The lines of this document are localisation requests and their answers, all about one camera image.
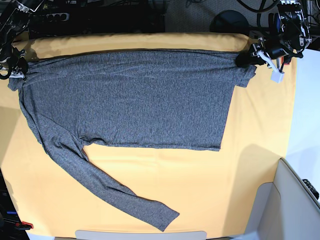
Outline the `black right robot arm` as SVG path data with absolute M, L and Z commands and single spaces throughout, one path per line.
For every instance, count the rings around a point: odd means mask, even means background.
M 28 27 L 32 15 L 39 9 L 42 0 L 12 0 L 0 16 L 0 78 L 24 78 L 28 71 L 26 50 L 12 45 L 17 36 Z

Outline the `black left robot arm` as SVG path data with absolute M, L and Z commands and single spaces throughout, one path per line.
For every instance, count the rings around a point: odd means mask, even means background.
M 263 29 L 260 31 L 267 39 L 260 38 L 257 43 L 250 46 L 249 50 L 237 56 L 235 63 L 238 67 L 246 68 L 249 65 L 264 65 L 268 60 L 284 58 L 287 62 L 291 58 L 302 58 L 303 51 L 312 41 L 307 26 L 307 19 L 304 17 L 301 4 L 294 0 L 276 0 L 269 7 L 263 8 L 263 0 L 260 9 L 248 7 L 242 1 L 239 3 L 246 9 L 257 13 L 257 27 L 260 28 L 261 14 L 278 9 L 278 17 L 275 18 L 274 35 L 267 34 Z

